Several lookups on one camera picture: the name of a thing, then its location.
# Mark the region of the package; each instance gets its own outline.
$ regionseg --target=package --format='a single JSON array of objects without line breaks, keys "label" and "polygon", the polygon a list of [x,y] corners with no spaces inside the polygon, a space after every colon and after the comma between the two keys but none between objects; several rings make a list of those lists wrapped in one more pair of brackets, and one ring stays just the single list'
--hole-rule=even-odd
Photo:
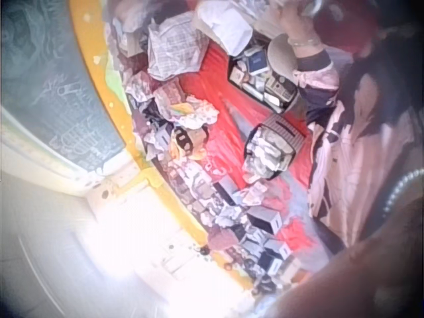
[{"label": "package", "polygon": [[166,81],[171,77],[197,72],[205,56],[209,39],[191,24],[193,11],[166,19],[161,25],[149,25],[148,73]]}]

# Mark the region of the fabric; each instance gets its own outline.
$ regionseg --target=fabric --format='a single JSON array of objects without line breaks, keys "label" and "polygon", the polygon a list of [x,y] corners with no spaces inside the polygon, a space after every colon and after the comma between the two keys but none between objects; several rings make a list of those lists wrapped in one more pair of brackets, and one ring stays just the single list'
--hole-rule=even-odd
[{"label": "fabric", "polygon": [[313,143],[309,213],[351,246],[396,159],[414,141],[408,98],[379,48],[353,64],[340,89],[325,51],[298,66]]},{"label": "fabric", "polygon": [[148,27],[148,73],[153,78],[165,81],[200,69],[209,38],[194,29],[192,18],[189,11]]},{"label": "fabric", "polygon": [[226,250],[239,243],[239,239],[231,228],[221,229],[214,226],[207,236],[207,246],[210,250]]}]

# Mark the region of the clothing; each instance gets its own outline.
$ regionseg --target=clothing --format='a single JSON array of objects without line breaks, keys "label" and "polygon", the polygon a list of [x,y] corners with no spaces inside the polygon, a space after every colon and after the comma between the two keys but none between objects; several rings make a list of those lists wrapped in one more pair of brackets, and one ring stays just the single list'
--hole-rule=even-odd
[{"label": "clothing", "polygon": [[226,250],[237,245],[246,235],[246,231],[241,224],[222,229],[215,225],[207,236],[207,246],[210,250]]},{"label": "clothing", "polygon": [[380,48],[356,61],[341,85],[326,51],[298,59],[298,68],[313,139],[309,214],[340,238],[336,245],[351,246],[396,160],[415,142],[409,98]]}]

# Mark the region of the wall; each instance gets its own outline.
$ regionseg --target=wall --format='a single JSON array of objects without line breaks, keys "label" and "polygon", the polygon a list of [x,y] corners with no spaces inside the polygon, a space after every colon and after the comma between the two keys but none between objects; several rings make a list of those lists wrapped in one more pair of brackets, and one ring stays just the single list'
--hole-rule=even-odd
[{"label": "wall", "polygon": [[102,275],[74,233],[92,225],[83,198],[2,173],[1,300],[26,318],[154,317],[165,303],[136,276]]}]

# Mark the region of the white cloth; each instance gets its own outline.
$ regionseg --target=white cloth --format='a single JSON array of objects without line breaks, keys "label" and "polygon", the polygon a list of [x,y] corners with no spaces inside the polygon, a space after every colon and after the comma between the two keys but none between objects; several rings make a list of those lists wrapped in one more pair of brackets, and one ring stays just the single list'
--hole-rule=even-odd
[{"label": "white cloth", "polygon": [[228,1],[204,1],[197,9],[197,16],[232,56],[239,55],[252,38],[252,27]]}]

